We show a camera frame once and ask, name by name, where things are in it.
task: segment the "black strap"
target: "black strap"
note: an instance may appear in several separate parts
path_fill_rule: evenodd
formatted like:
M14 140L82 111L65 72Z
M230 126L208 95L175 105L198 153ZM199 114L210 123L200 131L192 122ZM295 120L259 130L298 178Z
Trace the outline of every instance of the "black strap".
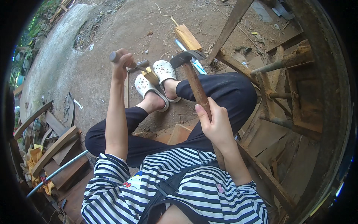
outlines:
M138 224L151 224L156 223L162 214L165 212L165 204L160 203L168 195L172 195L175 192L178 192L180 182L183 180L185 174L195 168L201 166L215 166L218 167L217 161L209 163L207 165L193 165L185 167L180 170L179 173L172 175L166 180L162 180L157 183L155 186L158 189L158 192L152 197L147 206L145 207L142 216L139 219Z

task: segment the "white crocs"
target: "white crocs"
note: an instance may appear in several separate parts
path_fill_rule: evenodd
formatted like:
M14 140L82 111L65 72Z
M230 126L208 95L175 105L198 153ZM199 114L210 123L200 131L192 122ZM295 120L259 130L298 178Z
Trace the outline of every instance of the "white crocs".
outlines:
M167 100L166 97L163 96L163 94L161 94L154 86L152 83L150 83L148 81L148 79L144 78L144 76L142 74L138 75L137 78L135 79L135 88L137 89L137 91L139 92L139 94L143 97L145 97L145 95L147 94L148 91L153 91L156 94L158 94L165 102L165 106L158 110L159 112L164 112L168 109L169 107L169 101Z
M176 79L176 76L175 76L175 72L174 72L174 69L173 67L171 66L171 64L167 61L164 61L164 60L160 60L160 61L156 61L154 64L153 64L153 68L154 68L154 72L155 74L158 76L159 78L159 86L161 87L161 89L164 91L164 94L165 94L165 97L168 99L168 97L166 96L166 93L165 93L165 90L164 90L164 84L163 84L163 81L164 80L167 80L169 78L172 78L174 80L177 80ZM172 103L176 103L178 102L179 100L181 99L181 97L177 97L173 100L171 99L168 99L169 102L172 102Z

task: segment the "striped shirt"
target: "striped shirt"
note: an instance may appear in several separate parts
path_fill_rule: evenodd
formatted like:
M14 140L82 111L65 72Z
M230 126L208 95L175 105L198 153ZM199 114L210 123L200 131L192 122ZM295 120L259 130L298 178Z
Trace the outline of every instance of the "striped shirt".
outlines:
M204 165L187 172L179 191L166 196L165 209L175 204L189 208L209 223L267 223L267 209L256 184L236 186L229 173L213 166L210 152L176 148L145 157L140 170L130 178L128 165L111 154L100 154L95 177L88 183L82 216L88 223L138 223L144 208L158 191L155 184L181 168ZM183 211L190 220L190 214Z

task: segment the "hand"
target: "hand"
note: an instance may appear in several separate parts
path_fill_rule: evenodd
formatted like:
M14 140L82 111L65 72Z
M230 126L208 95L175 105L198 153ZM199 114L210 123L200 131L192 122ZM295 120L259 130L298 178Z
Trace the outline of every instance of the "hand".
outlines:
M226 108L217 105L211 97L208 97L208 101L213 116L211 122L204 108L199 104L195 105L203 133L221 152L236 146Z
M112 79L118 80L121 83L124 83L124 80L127 77L127 68L129 67L133 62L133 54L129 53L127 49L121 48L116 51L117 54L121 55L119 61L117 63L112 64Z

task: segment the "hammer head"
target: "hammer head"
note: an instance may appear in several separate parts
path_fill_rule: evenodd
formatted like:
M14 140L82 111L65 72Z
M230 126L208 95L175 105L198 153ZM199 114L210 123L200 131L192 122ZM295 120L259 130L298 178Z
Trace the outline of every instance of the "hammer head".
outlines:
M197 50L184 51L177 54L174 58L172 58L170 60L170 64L172 65L173 68L178 68L184 63L188 63L192 58L195 58L200 61L205 59L206 56Z

